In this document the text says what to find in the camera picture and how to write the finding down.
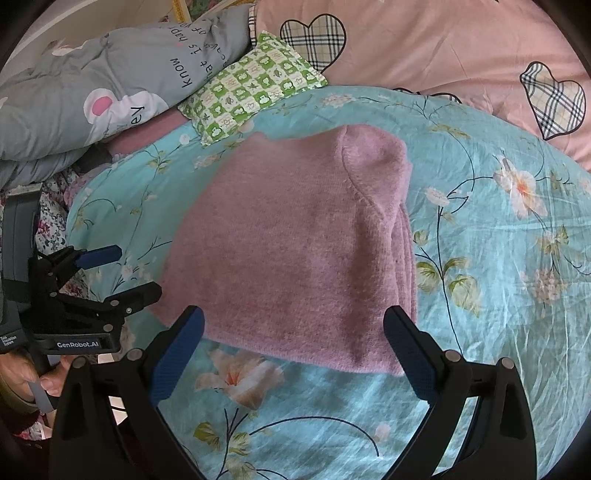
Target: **pink cheek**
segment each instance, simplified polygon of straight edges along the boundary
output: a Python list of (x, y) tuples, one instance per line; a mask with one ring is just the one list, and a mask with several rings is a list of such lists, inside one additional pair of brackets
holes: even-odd
[(109, 97), (100, 97), (92, 105), (92, 113), (96, 116), (101, 116), (107, 109), (113, 105), (113, 100)]

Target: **pink sweater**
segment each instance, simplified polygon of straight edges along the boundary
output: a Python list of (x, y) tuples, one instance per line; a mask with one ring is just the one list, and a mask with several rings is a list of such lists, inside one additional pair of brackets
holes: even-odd
[(402, 373), (382, 321), (398, 304), (416, 318), (405, 154), (400, 139), (367, 125), (252, 135), (184, 218), (154, 313), (170, 325), (198, 305), (216, 342)]

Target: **plaid heart print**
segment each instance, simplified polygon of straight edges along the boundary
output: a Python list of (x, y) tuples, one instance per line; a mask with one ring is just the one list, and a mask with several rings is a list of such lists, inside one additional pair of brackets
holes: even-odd
[(288, 20), (281, 26), (280, 37), (320, 72), (339, 58), (347, 42), (343, 22), (329, 14), (318, 15), (309, 25)]
[(530, 63), (519, 79), (544, 140), (571, 134), (581, 126), (587, 104), (583, 87), (577, 82), (558, 82), (539, 61)]

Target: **green checkered pillow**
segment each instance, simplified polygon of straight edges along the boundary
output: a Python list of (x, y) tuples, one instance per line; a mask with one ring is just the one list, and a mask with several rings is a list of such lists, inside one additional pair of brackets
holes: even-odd
[(295, 93), (328, 85), (287, 43), (268, 32), (256, 48), (218, 73), (178, 109), (193, 120), (201, 143), (229, 137), (255, 113)]

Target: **blue floral bedsheet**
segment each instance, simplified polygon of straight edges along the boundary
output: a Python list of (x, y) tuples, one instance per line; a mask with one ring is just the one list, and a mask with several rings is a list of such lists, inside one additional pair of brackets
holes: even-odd
[[(121, 262), (89, 272), (91, 296), (158, 278), (185, 211), (251, 131), (303, 137), (354, 123), (402, 138), (414, 165), (407, 207), (418, 326), (467, 359), (515, 360), (543, 476), (591, 409), (591, 176), (538, 138), (470, 107), (327, 87), (259, 113), (211, 147), (190, 125), (180, 127), (114, 164), (76, 199), (69, 242), (117, 243), (124, 252)], [(149, 312), (136, 314), (124, 348), (147, 346), (161, 329)], [(453, 463), (471, 408), (441, 468)], [(405, 377), (345, 374), (204, 340), (160, 409), (210, 479), (379, 479), (427, 405)]]

